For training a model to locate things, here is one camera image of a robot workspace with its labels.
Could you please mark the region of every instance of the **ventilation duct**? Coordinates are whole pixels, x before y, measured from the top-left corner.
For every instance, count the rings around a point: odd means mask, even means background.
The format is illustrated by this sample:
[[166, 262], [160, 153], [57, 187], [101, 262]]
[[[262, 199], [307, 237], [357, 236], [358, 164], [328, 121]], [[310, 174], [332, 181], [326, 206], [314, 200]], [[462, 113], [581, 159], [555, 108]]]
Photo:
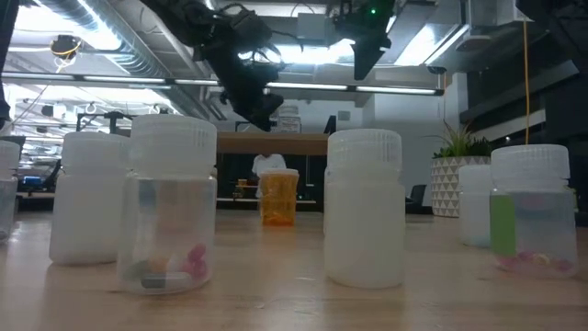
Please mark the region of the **ventilation duct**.
[[[168, 77], [170, 72], [159, 62], [135, 31], [106, 0], [36, 0], [61, 17], [71, 20], [90, 33], [116, 36], [121, 41], [121, 55], [109, 59], [132, 76]], [[184, 115], [209, 119], [200, 100], [195, 100], [179, 86], [156, 91], [168, 98]]]

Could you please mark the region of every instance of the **wooden table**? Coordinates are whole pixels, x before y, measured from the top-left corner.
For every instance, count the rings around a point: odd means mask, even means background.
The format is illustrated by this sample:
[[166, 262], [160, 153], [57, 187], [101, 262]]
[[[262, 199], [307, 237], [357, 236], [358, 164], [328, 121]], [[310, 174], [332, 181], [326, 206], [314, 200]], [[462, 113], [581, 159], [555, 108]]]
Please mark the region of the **wooden table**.
[[460, 245], [457, 220], [408, 224], [404, 285], [364, 291], [325, 278], [320, 214], [262, 230], [255, 212], [219, 211], [212, 282], [143, 297], [117, 291], [113, 264], [52, 266], [50, 217], [21, 215], [0, 249], [2, 331], [588, 330], [586, 229], [578, 277], [531, 280]]

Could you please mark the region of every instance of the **pill bottle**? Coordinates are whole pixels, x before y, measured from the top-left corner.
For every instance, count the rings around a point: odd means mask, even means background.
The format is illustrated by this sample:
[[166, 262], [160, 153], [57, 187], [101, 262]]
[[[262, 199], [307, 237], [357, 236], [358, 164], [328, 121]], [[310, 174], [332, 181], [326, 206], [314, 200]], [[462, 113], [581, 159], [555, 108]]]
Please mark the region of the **pill bottle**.
[[8, 241], [14, 221], [19, 158], [18, 144], [0, 141], [0, 244]]
[[217, 130], [207, 121], [144, 115], [132, 123], [117, 273], [124, 291], [194, 289], [212, 275]]
[[491, 241], [500, 268], [540, 278], [578, 270], [567, 148], [552, 144], [492, 152]]
[[260, 174], [263, 225], [294, 226], [298, 179], [296, 169], [267, 169]]
[[401, 136], [358, 129], [329, 137], [325, 180], [326, 274], [346, 286], [402, 283], [404, 187]]
[[128, 139], [101, 132], [65, 135], [49, 245], [54, 263], [117, 259]]
[[493, 189], [490, 166], [462, 166], [459, 169], [459, 189], [461, 242], [490, 247], [490, 193]]

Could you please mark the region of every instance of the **potted plant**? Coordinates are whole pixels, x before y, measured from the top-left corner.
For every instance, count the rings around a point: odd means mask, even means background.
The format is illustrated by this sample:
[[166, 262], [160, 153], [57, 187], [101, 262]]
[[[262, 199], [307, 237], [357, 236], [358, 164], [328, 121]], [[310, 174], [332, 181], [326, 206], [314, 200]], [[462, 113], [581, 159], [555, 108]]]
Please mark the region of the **potted plant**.
[[458, 171], [462, 166], [489, 164], [492, 147], [486, 138], [474, 138], [467, 125], [460, 131], [445, 126], [446, 134], [436, 137], [446, 146], [433, 154], [431, 167], [433, 214], [459, 217]]

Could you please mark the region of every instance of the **chair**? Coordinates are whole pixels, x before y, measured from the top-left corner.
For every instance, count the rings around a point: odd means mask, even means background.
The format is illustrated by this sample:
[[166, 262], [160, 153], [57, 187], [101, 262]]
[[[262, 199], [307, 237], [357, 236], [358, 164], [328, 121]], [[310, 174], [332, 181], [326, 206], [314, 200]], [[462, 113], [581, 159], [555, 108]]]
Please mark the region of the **chair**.
[[432, 213], [430, 207], [423, 206], [424, 192], [426, 185], [415, 185], [411, 190], [411, 196], [405, 199], [406, 213], [429, 214]]

